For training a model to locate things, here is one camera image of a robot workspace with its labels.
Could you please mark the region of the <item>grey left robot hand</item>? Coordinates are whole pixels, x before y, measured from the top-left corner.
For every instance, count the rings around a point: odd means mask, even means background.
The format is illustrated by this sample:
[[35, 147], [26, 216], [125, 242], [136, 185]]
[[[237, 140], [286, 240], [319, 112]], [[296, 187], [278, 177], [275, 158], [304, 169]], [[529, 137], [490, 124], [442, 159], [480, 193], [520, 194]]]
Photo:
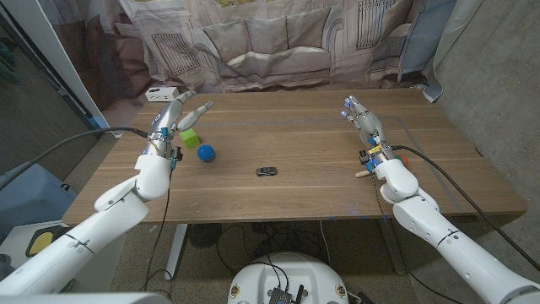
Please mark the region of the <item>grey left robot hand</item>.
[[192, 128], [200, 116], [213, 106], [213, 102], [208, 101], [203, 106], [198, 107], [196, 110], [191, 111], [180, 119], [183, 112], [183, 106], [186, 104], [187, 100], [195, 94], [195, 91], [182, 93], [164, 107], [152, 122], [150, 137], [158, 138], [162, 128], [167, 128], [168, 133], [171, 134], [171, 136], [173, 136], [175, 131], [184, 132], [189, 128]]

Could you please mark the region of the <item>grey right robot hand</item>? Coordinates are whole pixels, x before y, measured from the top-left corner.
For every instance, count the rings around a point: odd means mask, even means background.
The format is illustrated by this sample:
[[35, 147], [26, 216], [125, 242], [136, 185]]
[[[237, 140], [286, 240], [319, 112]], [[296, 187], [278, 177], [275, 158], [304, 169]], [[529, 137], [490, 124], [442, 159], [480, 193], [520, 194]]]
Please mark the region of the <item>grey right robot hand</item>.
[[342, 111], [341, 115], [359, 130], [359, 138], [363, 144], [374, 146], [386, 141], [379, 118], [362, 106], [355, 96], [347, 97], [344, 105], [348, 111]]

